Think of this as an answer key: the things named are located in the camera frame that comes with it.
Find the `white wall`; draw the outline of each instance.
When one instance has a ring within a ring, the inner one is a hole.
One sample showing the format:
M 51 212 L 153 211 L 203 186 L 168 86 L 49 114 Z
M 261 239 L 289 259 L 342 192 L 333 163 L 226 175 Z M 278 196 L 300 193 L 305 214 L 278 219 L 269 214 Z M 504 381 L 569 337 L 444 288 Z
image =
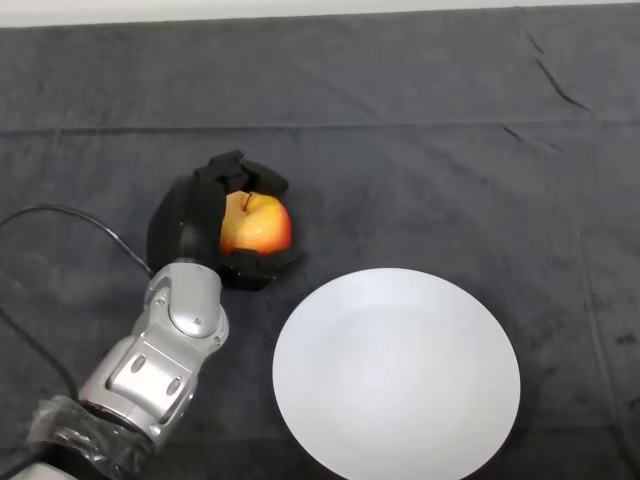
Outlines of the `white wall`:
M 615 0 L 0 0 L 0 27 L 585 3 L 617 2 Z

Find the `apple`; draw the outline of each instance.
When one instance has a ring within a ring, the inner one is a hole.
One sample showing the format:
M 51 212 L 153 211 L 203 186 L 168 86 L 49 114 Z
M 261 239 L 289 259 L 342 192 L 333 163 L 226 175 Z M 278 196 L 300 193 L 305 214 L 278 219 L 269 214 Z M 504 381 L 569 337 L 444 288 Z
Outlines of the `apple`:
M 254 192 L 227 195 L 220 233 L 224 253 L 247 249 L 268 255 L 290 245 L 291 219 L 277 198 Z

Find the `gray cloth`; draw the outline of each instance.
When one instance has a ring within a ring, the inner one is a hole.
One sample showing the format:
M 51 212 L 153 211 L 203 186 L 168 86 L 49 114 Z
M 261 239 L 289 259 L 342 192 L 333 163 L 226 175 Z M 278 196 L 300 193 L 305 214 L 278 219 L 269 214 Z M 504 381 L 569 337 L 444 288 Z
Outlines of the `gray cloth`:
M 474 479 L 630 480 L 639 53 L 635 5 L 4 30 L 0 208 L 78 207 L 142 251 L 172 179 L 213 154 L 290 179 L 306 259 L 226 292 L 229 342 L 148 478 L 336 478 L 279 415 L 274 346 L 315 288 L 394 266 L 468 290 L 515 348 L 516 429 Z M 0 303 L 82 381 L 130 331 L 145 276 L 51 213 L 0 246 Z M 0 378 L 9 448 L 61 385 L 4 326 Z

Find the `black cable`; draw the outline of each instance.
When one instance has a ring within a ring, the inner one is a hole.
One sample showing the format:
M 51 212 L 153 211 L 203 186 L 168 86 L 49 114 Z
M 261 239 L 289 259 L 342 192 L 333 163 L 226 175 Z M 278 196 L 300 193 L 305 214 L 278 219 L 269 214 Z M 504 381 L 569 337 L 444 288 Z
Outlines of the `black cable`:
M 109 235 L 118 244 L 122 251 L 124 251 L 140 268 L 142 268 L 146 274 L 151 276 L 151 269 L 146 264 L 146 262 L 136 252 L 134 252 L 133 249 L 129 245 L 127 245 L 127 243 L 122 240 L 117 233 L 115 233 L 113 230 L 111 230 L 111 228 L 109 228 L 97 218 L 74 208 L 47 203 L 26 207 L 10 215 L 7 215 L 5 218 L 0 220 L 0 228 L 5 226 L 11 220 L 21 217 L 22 215 L 40 211 L 63 213 L 65 215 L 80 218 L 95 225 L 107 235 Z M 22 327 L 20 327 L 20 325 L 16 323 L 11 315 L 9 315 L 1 306 L 0 320 L 7 324 L 29 347 L 31 347 L 33 351 L 40 355 L 40 357 L 42 357 L 49 364 L 49 366 L 53 368 L 53 370 L 55 370 L 55 372 L 64 382 L 69 397 L 74 401 L 78 401 L 78 386 L 69 370 L 67 370 L 67 368 L 59 360 L 57 360 L 56 357 L 51 352 L 49 352 L 40 342 L 33 338 L 27 331 L 22 329 Z M 9 462 L 2 462 L 3 464 L 11 463 L 11 465 L 2 465 L 2 468 L 0 468 L 0 472 L 2 472 L 0 473 L 0 480 L 11 480 L 23 470 L 29 468 L 34 463 L 37 463 L 38 460 L 42 457 L 43 453 L 46 452 L 47 448 L 48 447 L 46 445 L 38 445 L 35 448 L 30 448 L 16 456 L 20 458 L 12 457 Z
M 65 207 L 63 205 L 53 205 L 50 203 L 39 203 L 37 205 L 33 205 L 32 207 L 25 207 L 10 215 L 7 215 L 5 218 L 0 220 L 0 228 L 2 228 L 5 224 L 9 223 L 11 220 L 21 217 L 26 213 L 40 212 L 40 211 L 64 213 L 65 215 L 81 218 L 82 220 L 85 220 L 95 225 L 104 233 L 109 235 L 118 244 L 118 246 L 122 249 L 122 251 L 126 253 L 149 276 L 151 276 L 151 274 L 153 273 L 151 272 L 151 269 L 149 268 L 147 263 L 142 258 L 140 258 L 140 255 L 134 252 L 133 249 L 129 245 L 127 245 L 127 243 L 124 240 L 122 240 L 122 238 L 120 238 L 120 236 L 116 232 L 114 232 L 113 230 L 111 230 L 111 228 L 109 228 L 109 226 L 102 223 L 96 217 L 89 215 L 88 213 L 82 212 L 80 210 L 76 210 L 75 208 Z

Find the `robotic hand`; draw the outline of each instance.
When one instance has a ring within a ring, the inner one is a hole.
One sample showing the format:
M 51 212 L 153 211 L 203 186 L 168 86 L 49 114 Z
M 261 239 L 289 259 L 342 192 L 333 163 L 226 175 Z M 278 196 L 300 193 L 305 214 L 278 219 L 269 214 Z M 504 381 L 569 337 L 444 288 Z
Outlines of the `robotic hand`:
M 54 399 L 36 414 L 31 440 L 51 448 L 22 478 L 120 480 L 139 473 L 183 416 L 204 361 L 228 338 L 222 285 L 260 289 L 296 258 L 293 250 L 221 255 L 226 195 L 279 196 L 287 188 L 283 177 L 239 151 L 213 158 L 173 185 L 149 225 L 154 276 L 144 311 L 84 384 L 80 405 Z

